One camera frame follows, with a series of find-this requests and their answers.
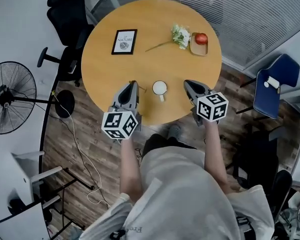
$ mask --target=white cable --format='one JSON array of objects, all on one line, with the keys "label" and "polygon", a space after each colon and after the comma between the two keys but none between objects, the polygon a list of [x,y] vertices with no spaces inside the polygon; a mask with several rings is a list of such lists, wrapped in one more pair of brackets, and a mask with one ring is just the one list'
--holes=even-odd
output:
[{"label": "white cable", "polygon": [[78,150],[80,151],[81,154],[83,154],[85,156],[86,159],[88,159],[88,161],[92,164],[93,168],[96,170],[96,172],[98,173],[99,177],[100,177],[100,187],[96,190],[93,190],[91,191],[89,194],[86,195],[86,198],[88,199],[88,201],[94,205],[98,205],[100,204],[100,202],[105,202],[108,207],[110,207],[110,204],[108,204],[105,200],[100,200],[99,202],[92,202],[90,199],[89,199],[89,195],[91,195],[92,193],[94,192],[97,192],[98,190],[100,190],[102,188],[102,180],[101,180],[101,175],[99,173],[99,171],[97,170],[97,168],[95,167],[94,163],[90,160],[89,157],[87,157],[87,155],[85,153],[83,153],[80,149],[80,146],[79,146],[79,143],[77,142],[77,138],[76,138],[76,133],[75,133],[75,123],[74,123],[74,120],[72,118],[72,116],[70,115],[69,111],[66,110],[60,103],[60,101],[58,100],[58,98],[56,97],[56,95],[53,93],[53,96],[55,97],[56,101],[59,103],[60,107],[63,108],[67,113],[68,115],[70,116],[71,118],[71,121],[72,121],[72,126],[73,126],[73,136],[74,136],[74,141],[76,143],[76,147],[78,148]]}]

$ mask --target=picture frame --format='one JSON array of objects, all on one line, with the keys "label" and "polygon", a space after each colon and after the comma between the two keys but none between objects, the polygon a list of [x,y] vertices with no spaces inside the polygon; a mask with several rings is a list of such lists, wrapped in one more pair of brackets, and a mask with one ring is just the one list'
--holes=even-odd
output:
[{"label": "picture frame", "polygon": [[137,29],[117,30],[112,47],[112,55],[132,55],[137,37]]}]

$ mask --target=round wooden table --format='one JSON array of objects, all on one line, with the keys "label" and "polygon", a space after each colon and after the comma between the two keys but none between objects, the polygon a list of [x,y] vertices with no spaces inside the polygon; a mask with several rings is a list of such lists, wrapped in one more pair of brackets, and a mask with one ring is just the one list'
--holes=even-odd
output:
[{"label": "round wooden table", "polygon": [[[208,54],[193,55],[189,46],[180,49],[169,43],[174,24],[189,31],[206,33]],[[132,55],[111,55],[117,30],[137,29]],[[90,34],[82,54],[81,71],[85,89],[104,112],[129,81],[139,88],[138,111],[143,125],[158,125],[190,113],[191,105],[184,90],[184,80],[196,80],[215,87],[221,71],[222,55],[218,38],[210,24],[195,10],[172,0],[138,0],[108,14]],[[164,102],[152,86],[162,80],[167,84]]]}]

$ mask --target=white mug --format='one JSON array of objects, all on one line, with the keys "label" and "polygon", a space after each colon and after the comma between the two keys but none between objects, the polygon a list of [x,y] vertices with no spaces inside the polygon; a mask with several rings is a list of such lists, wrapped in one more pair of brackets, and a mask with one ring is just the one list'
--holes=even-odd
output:
[{"label": "white mug", "polygon": [[154,94],[160,96],[162,102],[165,101],[164,94],[167,92],[167,84],[164,81],[156,81],[152,86]]}]

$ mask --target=black picture frame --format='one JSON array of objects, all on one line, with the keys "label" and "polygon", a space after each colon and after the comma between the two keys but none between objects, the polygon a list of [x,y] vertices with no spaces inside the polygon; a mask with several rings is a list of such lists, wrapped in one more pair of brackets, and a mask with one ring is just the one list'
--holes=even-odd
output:
[{"label": "black picture frame", "polygon": [[[131,46],[131,51],[129,51],[129,52],[115,52],[115,46],[116,46],[116,41],[117,41],[118,34],[120,32],[127,32],[127,31],[134,31],[133,41],[132,41],[132,46]],[[115,38],[114,38],[114,42],[113,42],[113,47],[112,47],[111,54],[112,55],[123,55],[123,54],[132,55],[132,54],[134,54],[137,32],[138,32],[137,29],[120,29],[120,30],[117,30],[116,34],[115,34]]]}]

